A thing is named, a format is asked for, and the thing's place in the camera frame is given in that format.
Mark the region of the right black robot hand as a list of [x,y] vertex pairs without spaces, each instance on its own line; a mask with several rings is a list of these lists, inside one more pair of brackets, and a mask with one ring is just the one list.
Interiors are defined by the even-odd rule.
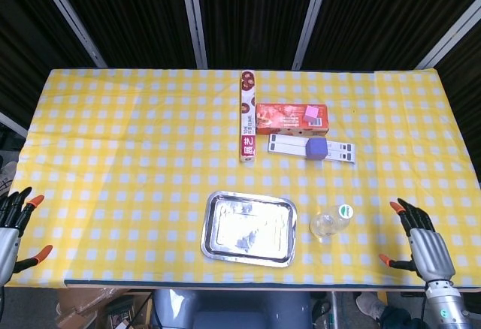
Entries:
[[446,243],[436,232],[430,216],[422,209],[399,198],[390,201],[390,207],[398,215],[411,250],[410,260],[393,260],[379,254],[387,267],[416,272],[427,283],[438,280],[451,281],[455,268]]

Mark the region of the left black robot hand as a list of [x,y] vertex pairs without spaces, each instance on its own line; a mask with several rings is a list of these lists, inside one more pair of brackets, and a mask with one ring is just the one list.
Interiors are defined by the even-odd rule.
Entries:
[[11,280],[13,274],[44,261],[53,249],[52,245],[47,245],[31,258],[18,260],[20,242],[32,213],[44,200],[43,195],[38,195],[26,201],[31,192],[32,187],[27,187],[0,198],[0,288]]

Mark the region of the transparent plastic water bottle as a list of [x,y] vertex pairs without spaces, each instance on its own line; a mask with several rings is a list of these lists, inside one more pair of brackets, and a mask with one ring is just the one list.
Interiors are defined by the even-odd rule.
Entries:
[[310,232],[322,242],[347,228],[353,216],[354,209],[349,204],[326,207],[310,220]]

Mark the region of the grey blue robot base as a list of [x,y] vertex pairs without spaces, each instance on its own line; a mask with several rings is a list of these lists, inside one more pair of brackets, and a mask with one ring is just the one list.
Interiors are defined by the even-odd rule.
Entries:
[[305,291],[158,289],[151,324],[159,329],[312,329]]

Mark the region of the rectangular metal tray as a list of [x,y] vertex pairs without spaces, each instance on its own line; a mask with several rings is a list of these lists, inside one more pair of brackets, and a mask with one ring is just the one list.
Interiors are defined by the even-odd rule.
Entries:
[[288,199],[216,191],[207,199],[201,250],[213,260],[288,267],[296,223],[296,206]]

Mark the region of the white sneaker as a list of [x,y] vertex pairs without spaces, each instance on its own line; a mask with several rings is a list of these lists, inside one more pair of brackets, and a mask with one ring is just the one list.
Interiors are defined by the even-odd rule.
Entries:
[[375,321],[380,321],[382,314],[387,308],[387,305],[371,292],[362,292],[355,299],[355,303],[361,313]]

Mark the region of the brown cardboard box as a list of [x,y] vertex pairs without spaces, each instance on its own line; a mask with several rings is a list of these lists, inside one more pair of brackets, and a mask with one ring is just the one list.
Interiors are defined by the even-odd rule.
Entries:
[[57,291],[58,329],[149,329],[153,294],[126,288]]

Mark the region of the yellow checkered tablecloth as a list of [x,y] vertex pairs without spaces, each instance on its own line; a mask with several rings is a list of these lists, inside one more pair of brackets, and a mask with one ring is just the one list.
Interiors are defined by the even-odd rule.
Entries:
[[[269,285],[413,287],[381,263],[410,248],[389,202],[429,213],[455,265],[454,283],[481,288],[481,188],[435,70],[258,71],[259,102],[325,104],[328,138],[352,143],[355,164],[267,151],[239,158],[239,71],[54,70],[33,116],[13,191],[32,187],[19,257],[46,245],[13,286]],[[291,200],[294,261],[284,268],[213,261],[201,251],[217,190]],[[349,204],[347,228],[319,242],[310,220]]]

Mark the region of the purple foam cube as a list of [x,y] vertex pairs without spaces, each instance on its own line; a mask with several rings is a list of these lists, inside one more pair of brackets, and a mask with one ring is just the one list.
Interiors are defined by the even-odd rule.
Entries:
[[324,137],[309,138],[305,149],[309,160],[323,160],[328,155],[327,140]]

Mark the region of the flat white box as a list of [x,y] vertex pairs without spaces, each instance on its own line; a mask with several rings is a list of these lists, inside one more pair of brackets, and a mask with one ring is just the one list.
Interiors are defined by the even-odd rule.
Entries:
[[[268,152],[295,155],[307,159],[305,146],[309,138],[271,134],[268,141]],[[328,155],[323,160],[355,164],[354,144],[327,140],[327,145]]]

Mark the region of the orange cardboard box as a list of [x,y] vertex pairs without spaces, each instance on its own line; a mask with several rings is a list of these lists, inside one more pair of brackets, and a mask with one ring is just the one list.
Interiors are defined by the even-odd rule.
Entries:
[[[304,121],[307,105],[319,108],[315,123]],[[329,131],[328,109],[325,104],[257,104],[256,133],[286,134],[302,137],[325,136]]]

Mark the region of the long white red box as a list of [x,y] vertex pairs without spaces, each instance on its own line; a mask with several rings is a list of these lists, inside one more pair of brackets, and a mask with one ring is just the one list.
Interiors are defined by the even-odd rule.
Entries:
[[240,74],[240,160],[256,157],[256,81],[252,71]]

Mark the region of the white metal frame post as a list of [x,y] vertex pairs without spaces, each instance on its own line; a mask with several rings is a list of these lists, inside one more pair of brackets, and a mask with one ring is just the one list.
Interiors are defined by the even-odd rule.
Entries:
[[208,69],[200,0],[184,0],[184,2],[197,68]]
[[305,14],[304,24],[298,40],[298,46],[295,52],[295,57],[292,63],[293,71],[300,71],[305,54],[307,52],[310,39],[316,25],[317,17],[322,7],[323,0],[310,0],[310,3]]
[[4,115],[2,112],[0,112],[0,123],[7,126],[12,131],[16,132],[18,135],[22,137],[27,137],[28,130],[14,120],[12,120],[10,117]]
[[481,0],[474,0],[421,59],[415,69],[434,68],[479,21],[481,21]]
[[77,37],[78,41],[82,44],[83,48],[89,55],[90,59],[94,62],[97,68],[107,68],[108,65],[104,60],[101,52],[97,48],[94,40],[89,35],[86,27],[82,23],[81,19],[77,15],[76,10],[71,5],[69,0],[53,0],[55,6],[57,6],[61,15],[64,17],[66,23],[71,28],[72,32]]

